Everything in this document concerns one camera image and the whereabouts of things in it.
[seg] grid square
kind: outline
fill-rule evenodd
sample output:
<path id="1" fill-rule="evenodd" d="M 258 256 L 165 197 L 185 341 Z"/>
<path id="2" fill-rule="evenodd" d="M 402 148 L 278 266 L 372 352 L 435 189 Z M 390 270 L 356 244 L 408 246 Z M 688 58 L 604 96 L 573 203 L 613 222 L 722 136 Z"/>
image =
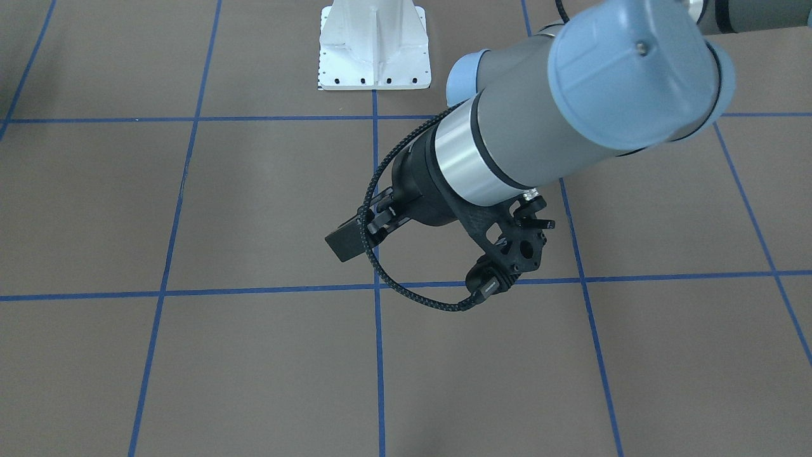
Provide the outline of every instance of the grid square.
<path id="1" fill-rule="evenodd" d="M 724 118 L 719 130 L 775 266 L 812 268 L 812 117 Z"/>
<path id="2" fill-rule="evenodd" d="M 807 344 L 812 341 L 812 276 L 781 278 Z"/>
<path id="3" fill-rule="evenodd" d="M 329 0 L 224 2 L 204 115 L 371 115 L 369 91 L 321 91 L 318 38 Z"/>
<path id="4" fill-rule="evenodd" d="M 516 285 L 463 314 L 381 300 L 387 455 L 615 454 L 579 285 Z"/>
<path id="5" fill-rule="evenodd" d="M 371 291 L 166 299 L 137 454 L 376 455 Z"/>
<path id="6" fill-rule="evenodd" d="M 426 115 L 445 110 L 446 81 L 454 62 L 481 49 L 508 47 L 527 37 L 519 2 L 480 2 L 476 7 L 421 0 L 425 8 L 431 58 L 431 87 L 378 92 L 382 115 Z"/>
<path id="7" fill-rule="evenodd" d="M 807 455 L 810 365 L 772 278 L 590 285 L 626 455 Z"/>
<path id="8" fill-rule="evenodd" d="M 0 294 L 157 290 L 189 123 L 13 124 Z"/>
<path id="9" fill-rule="evenodd" d="M 0 455 L 124 455 L 154 298 L 0 303 Z"/>
<path id="10" fill-rule="evenodd" d="M 769 269 L 712 128 L 566 182 L 587 276 Z"/>
<path id="11" fill-rule="evenodd" d="M 378 124 L 378 155 L 382 159 L 420 121 L 387 120 Z M 391 166 L 381 179 L 381 189 L 388 185 L 391 185 Z M 547 201 L 547 208 L 538 216 L 553 219 L 558 226 L 545 231 L 547 244 L 542 252 L 541 268 L 525 273 L 521 278 L 578 277 L 559 184 L 556 182 L 540 191 Z M 398 228 L 381 244 L 380 255 L 381 263 L 397 281 L 462 281 L 482 255 L 482 250 L 459 222 L 429 227 L 413 221 Z"/>
<path id="12" fill-rule="evenodd" d="M 215 2 L 58 2 L 16 119 L 194 115 Z"/>
<path id="13" fill-rule="evenodd" d="M 6 118 L 49 7 L 50 0 L 0 3 L 0 119 Z"/>
<path id="14" fill-rule="evenodd" d="M 356 214 L 371 121 L 203 122 L 184 194 L 171 289 L 369 284 L 324 237 Z"/>

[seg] screw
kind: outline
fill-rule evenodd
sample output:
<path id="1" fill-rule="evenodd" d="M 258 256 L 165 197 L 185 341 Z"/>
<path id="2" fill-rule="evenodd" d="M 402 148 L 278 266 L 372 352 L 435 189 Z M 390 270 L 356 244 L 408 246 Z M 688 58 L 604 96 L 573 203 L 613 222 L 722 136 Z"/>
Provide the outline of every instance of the screw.
<path id="1" fill-rule="evenodd" d="M 522 197 L 522 198 L 523 198 L 525 201 L 529 202 L 530 200 L 532 200 L 532 199 L 534 199 L 534 198 L 538 197 L 538 189 L 535 189 L 535 188 L 533 188 L 533 189 L 527 189 L 527 190 L 526 190 L 526 191 L 525 191 L 525 192 L 524 192 L 524 193 L 521 195 L 521 197 Z"/>

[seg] white metal pedestal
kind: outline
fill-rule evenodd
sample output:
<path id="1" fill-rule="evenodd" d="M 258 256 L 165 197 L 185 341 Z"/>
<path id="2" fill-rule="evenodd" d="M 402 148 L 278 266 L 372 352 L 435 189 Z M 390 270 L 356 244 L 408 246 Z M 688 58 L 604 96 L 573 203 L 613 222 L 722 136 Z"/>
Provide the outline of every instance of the white metal pedestal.
<path id="1" fill-rule="evenodd" d="M 425 89 L 425 11 L 411 0 L 335 0 L 322 10 L 318 88 Z"/>

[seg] light blue joint cap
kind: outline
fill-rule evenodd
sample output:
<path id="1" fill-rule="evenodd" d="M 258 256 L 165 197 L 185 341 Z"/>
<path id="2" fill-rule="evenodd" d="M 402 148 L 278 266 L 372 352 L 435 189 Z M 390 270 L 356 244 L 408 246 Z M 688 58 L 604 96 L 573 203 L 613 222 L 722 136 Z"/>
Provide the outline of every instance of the light blue joint cap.
<path id="1" fill-rule="evenodd" d="M 716 62 L 673 0 L 606 0 L 572 18 L 547 64 L 561 114 L 581 135 L 635 150 L 668 139 L 711 107 Z"/>
<path id="2" fill-rule="evenodd" d="M 733 101 L 733 93 L 736 92 L 736 69 L 733 67 L 733 60 L 730 58 L 730 55 L 722 49 L 722 46 L 712 41 L 707 43 L 708 46 L 713 49 L 716 61 L 719 64 L 719 96 L 716 99 L 716 106 L 713 107 L 713 111 L 711 111 L 708 116 L 708 120 L 706 120 L 696 132 L 691 133 L 679 141 L 696 136 L 704 130 L 705 127 L 713 124 L 718 118 L 722 117 L 722 114 L 724 114 L 725 110 L 730 106 L 730 102 Z"/>
<path id="3" fill-rule="evenodd" d="M 464 102 L 477 94 L 477 72 L 482 55 L 488 52 L 483 49 L 473 54 L 460 57 L 451 67 L 446 83 L 446 101 L 449 107 Z"/>

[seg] blue tape grid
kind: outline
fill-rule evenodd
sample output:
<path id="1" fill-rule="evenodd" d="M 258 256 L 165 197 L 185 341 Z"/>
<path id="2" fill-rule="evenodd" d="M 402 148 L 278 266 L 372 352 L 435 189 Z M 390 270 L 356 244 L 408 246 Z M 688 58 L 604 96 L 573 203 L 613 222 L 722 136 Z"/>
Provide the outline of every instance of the blue tape grid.
<path id="1" fill-rule="evenodd" d="M 136 444 L 138 439 L 138 432 L 140 429 L 140 421 L 143 415 L 144 404 L 146 400 L 147 387 L 149 384 L 149 374 L 151 370 L 152 360 L 154 357 L 155 344 L 158 338 L 158 329 L 161 320 L 163 302 L 165 297 L 172 296 L 193 296 L 193 295 L 228 295 L 228 294 L 276 294 L 276 293 L 297 293 L 297 292 L 313 292 L 313 291 L 335 291 L 335 290 L 361 290 L 371 289 L 374 291 L 374 318 L 376 328 L 376 353 L 377 353 L 377 367 L 378 367 L 378 436 L 379 436 L 379 454 L 383 457 L 386 454 L 386 433 L 385 433 L 385 416 L 384 416 L 384 385 L 383 385 L 383 352 L 382 352 L 382 316 L 381 316 L 381 289 L 388 289 L 387 285 L 382 285 L 378 275 L 374 275 L 372 284 L 350 284 L 350 285 L 304 285 L 304 286 L 290 286 L 290 287 L 257 287 L 257 288 L 238 288 L 238 289 L 182 289 L 182 290 L 168 290 L 167 283 L 171 269 L 171 260 L 175 247 L 175 239 L 180 220 L 180 212 L 183 206 L 184 186 L 188 176 L 188 165 L 192 158 L 194 149 L 195 137 L 197 135 L 197 126 L 200 122 L 234 122 L 234 121 L 285 121 L 285 120 L 372 120 L 373 123 L 373 159 L 374 165 L 378 163 L 378 121 L 379 120 L 424 120 L 430 119 L 433 115 L 379 115 L 378 114 L 378 94 L 372 92 L 372 115 L 292 115 L 292 116 L 201 116 L 201 108 L 205 94 L 205 83 L 208 76 L 209 66 L 211 63 L 212 51 L 214 49 L 214 41 L 217 34 L 217 27 L 219 22 L 219 15 L 222 8 L 222 0 L 217 1 L 217 7 L 214 13 L 214 21 L 212 24 L 212 31 L 209 37 L 209 49 L 206 54 L 205 66 L 203 69 L 203 76 L 201 78 L 200 91 L 197 99 L 197 108 L 194 116 L 189 117 L 143 117 L 143 118 L 75 118 L 75 119 L 13 119 L 15 108 L 19 102 L 19 97 L 22 94 L 25 81 L 28 78 L 31 67 L 40 49 L 41 43 L 47 31 L 50 19 L 53 15 L 54 8 L 56 7 L 56 0 L 51 0 L 48 11 L 45 16 L 40 34 L 37 42 L 32 50 L 31 56 L 24 69 L 23 75 L 17 85 L 14 97 L 11 100 L 9 109 L 2 119 L 0 124 L 0 141 L 3 139 L 5 132 L 11 124 L 87 124 L 87 123 L 153 123 L 153 122 L 190 122 L 192 123 L 192 131 L 189 137 L 188 149 L 186 154 L 186 161 L 184 164 L 184 172 L 181 178 L 180 189 L 178 193 L 178 200 L 175 207 L 175 218 L 173 219 L 169 246 L 166 253 L 166 264 L 162 276 L 161 289 L 156 291 L 132 291 L 132 292 L 101 292 L 101 293 L 86 293 L 86 294 L 29 294 L 29 295 L 0 295 L 0 302 L 25 302 L 33 300 L 71 300 L 71 299 L 88 299 L 88 298 L 137 298 L 149 297 L 157 298 L 155 317 L 153 320 L 152 333 L 150 335 L 149 348 L 147 352 L 147 359 L 145 361 L 144 375 L 141 383 L 140 394 L 138 399 L 138 406 L 136 408 L 136 418 L 133 423 L 132 436 L 129 446 L 128 455 L 133 457 L 136 451 Z M 527 5 L 525 0 L 520 0 L 522 13 L 525 21 L 525 29 L 528 35 L 531 34 L 530 20 L 527 12 Z M 812 112 L 741 112 L 741 113 L 725 113 L 727 117 L 802 117 L 812 116 Z M 593 343 L 595 353 L 598 359 L 598 367 L 601 373 L 603 382 L 604 394 L 607 401 L 607 410 L 609 412 L 612 432 L 615 438 L 616 451 L 619 457 L 622 457 L 623 447 L 620 440 L 620 432 L 618 430 L 617 421 L 615 418 L 614 407 L 611 400 L 611 390 L 609 389 L 608 379 L 606 375 L 605 364 L 603 362 L 603 354 L 600 348 L 600 341 L 598 338 L 597 325 L 594 320 L 592 306 L 589 296 L 588 284 L 591 282 L 621 282 L 621 281 L 680 281 L 680 280 L 701 280 L 701 279 L 718 279 L 718 278 L 743 278 L 743 277 L 773 277 L 784 300 L 784 305 L 787 308 L 790 319 L 796 329 L 798 338 L 806 353 L 807 359 L 812 365 L 812 352 L 810 352 L 809 344 L 806 341 L 801 326 L 798 323 L 797 317 L 790 303 L 786 291 L 784 290 L 781 281 L 782 276 L 812 276 L 812 270 L 777 270 L 772 260 L 767 244 L 758 226 L 755 214 L 749 204 L 749 199 L 746 196 L 744 187 L 736 172 L 736 168 L 730 157 L 727 145 L 724 142 L 723 135 L 719 130 L 719 126 L 714 124 L 716 134 L 722 146 L 728 166 L 733 174 L 736 185 L 739 188 L 742 200 L 747 208 L 750 220 L 754 226 L 754 230 L 758 235 L 758 240 L 761 243 L 764 255 L 770 266 L 769 272 L 718 272 L 718 273 L 695 273 L 695 274 L 680 274 L 680 275 L 641 275 L 641 276 L 592 276 L 588 277 L 584 274 L 583 263 L 581 262 L 581 255 L 578 249 L 577 235 L 575 224 L 572 221 L 572 213 L 567 197 L 566 185 L 564 180 L 560 180 L 560 188 L 562 199 L 564 200 L 564 208 L 567 213 L 569 228 L 572 235 L 572 247 L 576 258 L 578 267 L 578 277 L 569 278 L 550 278 L 550 279 L 537 279 L 537 280 L 519 280 L 519 285 L 543 285 L 543 284 L 567 284 L 579 283 L 584 294 L 584 301 L 588 317 L 590 319 L 590 328 L 593 336 Z M 431 281 L 431 282 L 413 282 L 406 283 L 410 288 L 424 288 L 424 287 L 462 287 L 463 281 Z"/>
<path id="2" fill-rule="evenodd" d="M 203 65 L 203 76 L 201 76 L 200 89 L 197 95 L 197 107 L 195 108 L 195 117 L 201 115 L 203 107 L 203 96 L 205 95 L 205 83 L 209 77 L 209 66 L 211 64 L 211 55 L 214 51 L 214 39 L 217 36 L 217 26 L 220 20 L 220 10 L 222 8 L 222 0 L 217 0 L 217 7 L 214 10 L 214 20 L 211 25 L 211 35 L 209 36 L 209 49 L 206 52 L 205 64 Z M 175 218 L 172 220 L 172 230 L 169 236 L 169 246 L 166 248 L 166 265 L 163 269 L 163 277 L 161 279 L 161 289 L 158 291 L 158 304 L 155 307 L 155 318 L 153 320 L 152 333 L 149 336 L 149 348 L 147 349 L 147 359 L 144 364 L 144 376 L 141 380 L 140 393 L 138 394 L 138 406 L 136 407 L 136 418 L 132 424 L 132 435 L 130 437 L 130 448 L 127 453 L 128 457 L 135 457 L 136 445 L 138 444 L 138 432 L 141 427 L 141 417 L 144 413 L 144 404 L 147 396 L 147 387 L 149 386 L 149 374 L 152 370 L 153 357 L 155 356 L 155 344 L 158 340 L 158 328 L 161 324 L 161 314 L 163 312 L 163 301 L 166 297 L 166 284 L 169 282 L 169 271 L 172 266 L 172 254 L 175 252 L 175 239 L 178 235 L 178 224 L 180 223 L 180 211 L 184 205 L 184 188 L 186 186 L 186 178 L 189 174 L 189 163 L 192 161 L 192 152 L 195 148 L 195 137 L 197 136 L 198 121 L 192 122 L 192 131 L 189 134 L 189 146 L 186 150 L 186 161 L 184 163 L 184 174 L 180 178 L 180 189 L 178 190 L 178 202 L 175 204 Z"/>
<path id="3" fill-rule="evenodd" d="M 804 353 L 806 353 L 806 360 L 812 366 L 812 351 L 810 351 L 809 343 L 806 341 L 806 337 L 804 336 L 804 332 L 801 329 L 801 324 L 798 322 L 798 318 L 795 315 L 795 310 L 793 310 L 793 305 L 789 302 L 789 297 L 787 296 L 786 290 L 784 290 L 784 283 L 781 281 L 781 275 L 778 273 L 778 270 L 775 268 L 775 262 L 772 260 L 772 255 L 770 254 L 770 249 L 767 247 L 767 242 L 764 240 L 764 235 L 762 234 L 761 229 L 758 226 L 758 221 L 756 220 L 756 215 L 753 212 L 753 208 L 750 206 L 750 200 L 747 198 L 747 193 L 745 193 L 745 187 L 741 183 L 741 179 L 739 179 L 739 173 L 736 171 L 736 166 L 733 165 L 733 159 L 730 157 L 730 152 L 728 151 L 728 145 L 724 141 L 724 136 L 722 135 L 722 131 L 719 129 L 719 125 L 714 122 L 713 128 L 716 131 L 716 137 L 719 139 L 719 144 L 722 146 L 722 152 L 724 153 L 724 158 L 728 161 L 728 166 L 730 167 L 730 173 L 733 174 L 733 180 L 736 182 L 736 187 L 739 188 L 739 194 L 741 195 L 741 200 L 745 204 L 745 208 L 747 208 L 747 214 L 750 216 L 750 222 L 753 223 L 753 229 L 756 231 L 756 235 L 758 236 L 758 242 L 761 244 L 762 250 L 764 251 L 764 257 L 767 258 L 767 264 L 770 265 L 770 272 L 772 277 L 775 279 L 775 285 L 778 286 L 778 291 L 781 293 L 781 299 L 784 300 L 784 306 L 787 308 L 787 313 L 789 314 L 789 319 L 793 322 L 793 326 L 795 327 L 795 332 L 798 335 L 798 339 L 801 342 L 801 346 L 804 348 Z"/>

